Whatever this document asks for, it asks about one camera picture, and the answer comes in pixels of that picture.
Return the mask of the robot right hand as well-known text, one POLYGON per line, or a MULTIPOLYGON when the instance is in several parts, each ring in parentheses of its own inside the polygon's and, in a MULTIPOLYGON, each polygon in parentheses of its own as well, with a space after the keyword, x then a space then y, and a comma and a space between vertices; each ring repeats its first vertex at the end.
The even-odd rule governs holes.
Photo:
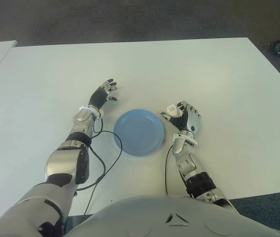
POLYGON ((160 115, 179 131, 189 131, 196 135, 200 128, 201 115, 193 105, 186 101, 167 106, 160 115))

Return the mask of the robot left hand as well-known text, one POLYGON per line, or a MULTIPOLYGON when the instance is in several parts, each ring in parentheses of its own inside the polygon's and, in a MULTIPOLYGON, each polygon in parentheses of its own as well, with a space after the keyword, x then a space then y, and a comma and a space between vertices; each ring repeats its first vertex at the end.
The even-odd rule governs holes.
POLYGON ((117 89, 116 85, 117 83, 114 82, 113 79, 102 83, 92 94, 88 104, 99 110, 108 100, 116 101, 116 97, 110 96, 110 94, 117 89))

